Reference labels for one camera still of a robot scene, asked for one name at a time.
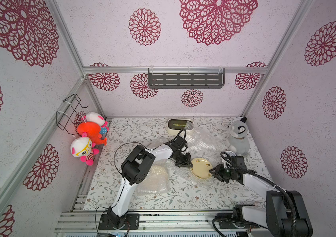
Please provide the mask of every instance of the pink and white plush toy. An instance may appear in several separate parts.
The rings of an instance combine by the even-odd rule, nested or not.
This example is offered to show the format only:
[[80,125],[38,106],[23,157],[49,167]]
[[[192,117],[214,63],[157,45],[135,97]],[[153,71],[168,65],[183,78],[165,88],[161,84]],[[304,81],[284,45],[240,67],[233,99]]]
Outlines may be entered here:
[[108,122],[104,120],[104,117],[96,112],[90,112],[81,119],[85,120],[86,122],[95,122],[96,124],[98,124],[101,127],[101,131],[99,132],[99,134],[103,135],[109,130],[109,128],[107,127]]
[[93,165],[94,155],[99,153],[99,149],[92,148],[95,143],[92,142],[87,136],[77,138],[70,145],[70,152],[74,157],[80,157],[82,162],[87,165]]

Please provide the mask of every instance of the yellow plate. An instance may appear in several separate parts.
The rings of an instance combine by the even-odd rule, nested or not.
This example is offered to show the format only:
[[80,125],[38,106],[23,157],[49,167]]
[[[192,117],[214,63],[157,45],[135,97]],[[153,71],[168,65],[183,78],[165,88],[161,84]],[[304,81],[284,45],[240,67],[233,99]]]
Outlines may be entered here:
[[209,170],[213,168],[212,164],[207,159],[195,158],[192,159],[193,168],[190,171],[199,179],[208,179],[212,176]]

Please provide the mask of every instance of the white container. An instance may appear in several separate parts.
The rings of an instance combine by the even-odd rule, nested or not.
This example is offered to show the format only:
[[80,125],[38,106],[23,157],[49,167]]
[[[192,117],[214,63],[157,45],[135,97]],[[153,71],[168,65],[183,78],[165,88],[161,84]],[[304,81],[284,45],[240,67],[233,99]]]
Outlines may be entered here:
[[[179,131],[181,129],[185,128],[185,125],[187,123],[187,121],[192,122],[193,126],[194,126],[194,122],[191,119],[170,119],[168,120],[168,133],[170,135],[177,135],[179,133]],[[193,126],[191,126],[190,128],[186,128],[186,130],[192,130]]]

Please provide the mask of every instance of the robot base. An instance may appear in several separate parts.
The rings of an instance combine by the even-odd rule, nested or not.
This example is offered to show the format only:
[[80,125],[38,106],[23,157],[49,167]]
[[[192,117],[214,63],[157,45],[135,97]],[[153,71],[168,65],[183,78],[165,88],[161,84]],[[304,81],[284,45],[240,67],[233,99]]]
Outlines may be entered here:
[[[128,224],[126,221],[130,223],[130,229],[138,229],[139,228],[139,214],[126,214],[126,220],[124,225],[120,228],[123,230],[128,229]],[[101,215],[98,225],[99,230],[113,230],[116,229],[115,225],[109,220],[109,216],[107,214]]]

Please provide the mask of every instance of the red plush toy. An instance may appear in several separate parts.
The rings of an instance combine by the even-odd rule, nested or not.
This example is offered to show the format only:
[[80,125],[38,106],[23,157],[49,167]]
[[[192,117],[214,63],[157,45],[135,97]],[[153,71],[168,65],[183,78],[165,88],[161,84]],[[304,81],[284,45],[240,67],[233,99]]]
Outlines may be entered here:
[[100,131],[101,127],[95,122],[82,122],[77,127],[77,132],[81,136],[87,136],[88,138],[90,138],[90,140],[92,140],[96,144],[106,145],[107,139],[106,138],[104,138],[103,140],[101,139],[102,135],[99,134]]

